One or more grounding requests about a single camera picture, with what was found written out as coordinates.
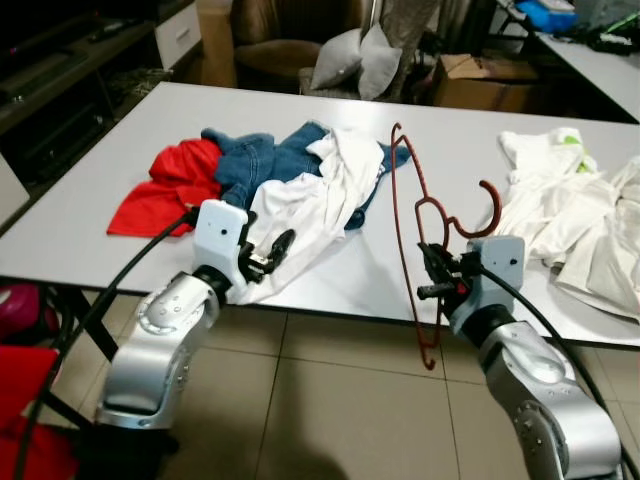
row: white table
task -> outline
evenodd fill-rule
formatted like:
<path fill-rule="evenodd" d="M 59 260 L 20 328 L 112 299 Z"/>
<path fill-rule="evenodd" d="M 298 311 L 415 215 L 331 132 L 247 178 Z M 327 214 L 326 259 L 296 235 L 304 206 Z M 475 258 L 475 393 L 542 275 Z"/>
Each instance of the white table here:
<path fill-rule="evenodd" d="M 586 45 L 560 42 L 544 33 L 536 35 L 569 66 L 640 122 L 640 54 L 623 57 L 596 52 Z"/>
<path fill-rule="evenodd" d="M 496 144 L 503 130 L 543 133 L 576 126 L 592 155 L 612 170 L 640 150 L 640 129 L 633 125 L 161 84 L 0 238 L 0 275 L 104 288 L 146 242 L 107 236 L 107 225 L 127 193 L 147 179 L 149 166 L 164 147 L 198 137 L 204 127 L 231 136 L 266 131 L 280 141 L 309 119 L 358 127 L 386 143 L 394 122 L 401 122 L 417 149 L 432 193 L 468 228 L 476 226 L 490 203 L 486 192 L 477 187 L 478 181 L 485 178 L 500 190 L 506 188 L 507 165 Z M 398 173 L 405 249 L 414 286 L 418 286 L 428 278 L 415 247 L 412 205 L 418 198 L 418 182 L 412 165 Z M 425 216 L 424 221 L 427 235 L 441 231 L 435 215 Z M 439 241 L 439 236 L 429 240 Z M 464 241 L 453 235 L 452 248 L 461 251 Z M 190 270 L 191 261 L 191 235 L 167 240 L 120 288 L 149 292 L 179 270 Z M 549 283 L 546 269 L 526 271 L 523 293 L 567 339 L 640 347 L 636 323 L 571 298 Z M 401 322 L 411 319 L 388 176 L 367 211 L 363 228 L 262 305 Z M 422 302 L 420 308 L 423 320 L 433 323 L 433 302 Z M 529 318 L 521 308 L 516 316 Z"/>

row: pillow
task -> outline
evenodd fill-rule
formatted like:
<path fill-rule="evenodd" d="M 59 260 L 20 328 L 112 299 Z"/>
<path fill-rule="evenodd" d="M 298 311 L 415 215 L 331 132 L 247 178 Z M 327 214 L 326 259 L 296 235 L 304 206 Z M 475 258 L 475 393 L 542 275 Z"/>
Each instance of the pillow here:
<path fill-rule="evenodd" d="M 377 23 L 362 40 L 361 55 L 358 91 L 363 100 L 373 100 L 384 93 L 395 77 L 402 49 L 389 45 Z"/>
<path fill-rule="evenodd" d="M 335 87 L 360 68 L 360 29 L 341 33 L 320 49 L 311 88 Z"/>

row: denim jeans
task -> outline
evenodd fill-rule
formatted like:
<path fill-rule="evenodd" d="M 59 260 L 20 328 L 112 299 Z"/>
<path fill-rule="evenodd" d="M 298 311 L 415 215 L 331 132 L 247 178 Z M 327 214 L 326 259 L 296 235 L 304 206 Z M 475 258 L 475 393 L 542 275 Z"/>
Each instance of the denim jeans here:
<path fill-rule="evenodd" d="M 221 199 L 249 210 L 256 190 L 267 180 L 288 182 L 301 173 L 320 176 L 320 159 L 308 153 L 306 148 L 327 133 L 328 130 L 321 125 L 307 122 L 280 145 L 275 145 L 273 136 L 267 133 L 230 138 L 212 128 L 204 129 L 202 138 L 215 142 L 223 153 L 214 174 L 215 180 L 222 185 Z M 391 171 L 391 148 L 382 144 L 380 147 L 384 152 L 380 168 L 382 176 Z M 396 149 L 397 166 L 403 165 L 408 158 L 407 148 Z M 353 212 L 345 226 L 346 230 L 360 228 L 364 224 L 365 211 L 374 195 L 375 189 L 369 199 Z"/>

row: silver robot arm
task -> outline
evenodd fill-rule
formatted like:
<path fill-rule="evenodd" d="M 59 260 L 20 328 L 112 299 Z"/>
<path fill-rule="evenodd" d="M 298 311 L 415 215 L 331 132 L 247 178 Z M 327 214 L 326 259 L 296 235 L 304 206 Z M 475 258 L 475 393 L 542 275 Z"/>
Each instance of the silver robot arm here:
<path fill-rule="evenodd" d="M 177 442 L 169 436 L 191 359 L 220 309 L 284 258 L 284 232 L 267 258 L 246 241 L 255 216 L 217 200 L 200 207 L 194 272 L 178 274 L 136 311 L 136 326 L 107 374 L 95 427 L 83 439 L 76 479 L 153 479 Z"/>
<path fill-rule="evenodd" d="M 531 480 L 621 479 L 620 439 L 607 413 L 576 383 L 565 356 L 529 323 L 515 321 L 513 298 L 465 267 L 479 262 L 519 289 L 522 239 L 475 240 L 460 259 L 436 245 L 420 248 L 436 285 L 419 294 L 445 292 L 451 329 L 479 349 L 487 385 L 515 428 Z"/>

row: beige floor tile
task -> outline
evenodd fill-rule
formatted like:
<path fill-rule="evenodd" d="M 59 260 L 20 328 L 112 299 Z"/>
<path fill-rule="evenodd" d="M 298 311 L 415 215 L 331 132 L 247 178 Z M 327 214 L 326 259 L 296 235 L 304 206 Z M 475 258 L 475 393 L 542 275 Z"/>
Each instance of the beige floor tile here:
<path fill-rule="evenodd" d="M 629 428 L 629 423 L 627 422 L 622 408 L 620 407 L 620 403 L 609 401 L 607 402 L 607 408 L 609 409 L 611 420 L 613 420 L 613 423 L 618 430 L 618 435 L 620 436 L 622 444 L 629 451 L 629 455 L 636 459 L 636 466 L 640 468 L 640 449 L 635 442 L 631 428 Z"/>
<path fill-rule="evenodd" d="M 442 361 L 447 380 L 486 383 L 478 363 L 478 349 L 469 342 L 455 337 L 448 330 L 442 332 L 441 339 Z"/>
<path fill-rule="evenodd" d="M 131 334 L 133 333 L 133 329 L 136 326 L 137 320 L 138 319 L 137 319 L 137 317 L 135 315 L 135 311 L 134 311 L 131 314 L 131 317 L 129 317 L 129 320 L 127 320 L 127 323 L 125 323 L 124 328 L 120 332 L 120 335 L 119 335 L 120 339 L 129 338 L 131 336 Z"/>
<path fill-rule="evenodd" d="M 97 292 L 83 292 L 89 303 L 97 298 Z M 109 310 L 102 319 L 102 323 L 107 327 L 111 335 L 122 335 L 127 323 L 133 318 L 133 313 L 140 303 L 142 297 L 134 295 L 118 295 L 113 301 Z"/>
<path fill-rule="evenodd" d="M 100 371 L 96 375 L 96 378 L 89 389 L 86 397 L 80 404 L 80 408 L 78 411 L 81 415 L 84 415 L 88 420 L 93 421 L 96 407 L 98 406 L 98 400 L 100 399 L 100 395 L 102 394 L 102 389 L 104 388 L 104 382 L 107 378 L 107 372 L 109 371 L 108 363 L 105 363 Z"/>
<path fill-rule="evenodd" d="M 444 382 L 281 359 L 257 478 L 457 479 Z"/>
<path fill-rule="evenodd" d="M 277 356 L 286 318 L 286 313 L 274 310 L 226 307 L 203 346 Z"/>
<path fill-rule="evenodd" d="M 620 402 L 624 418 L 629 424 L 636 445 L 640 448 L 640 404 Z"/>
<path fill-rule="evenodd" d="M 78 408 L 106 359 L 86 333 L 71 349 L 51 389 L 73 408 Z"/>
<path fill-rule="evenodd" d="M 615 400 L 616 394 L 613 391 L 613 387 L 611 386 L 611 382 L 607 377 L 607 374 L 602 367 L 602 362 L 596 353 L 596 349 L 592 347 L 580 347 L 580 346 L 572 346 L 573 351 L 578 355 L 578 357 L 582 360 L 587 371 L 591 374 L 593 381 L 596 383 L 598 390 L 600 390 L 600 394 L 605 400 Z M 589 389 L 586 384 L 580 378 L 580 375 L 576 373 L 578 378 L 578 384 L 582 387 L 582 389 L 587 393 L 587 395 L 591 396 Z"/>
<path fill-rule="evenodd" d="M 22 411 L 22 415 L 27 417 L 29 412 L 31 411 L 31 403 Z M 40 416 L 38 417 L 38 423 L 43 425 L 54 425 L 56 427 L 69 427 L 71 424 L 69 421 L 61 415 L 58 415 L 56 412 L 51 410 L 49 407 L 44 405 L 42 410 L 40 411 Z"/>
<path fill-rule="evenodd" d="M 224 350 L 196 354 L 172 429 L 181 447 L 163 480 L 254 478 L 276 362 Z"/>
<path fill-rule="evenodd" d="M 431 353 L 437 363 L 428 371 L 412 326 L 291 313 L 282 346 L 287 358 L 444 378 L 440 348 Z"/>
<path fill-rule="evenodd" d="M 640 353 L 599 348 L 602 362 L 616 398 L 621 402 L 640 403 Z"/>
<path fill-rule="evenodd" d="M 447 386 L 461 480 L 529 478 L 515 430 L 487 387 Z"/>

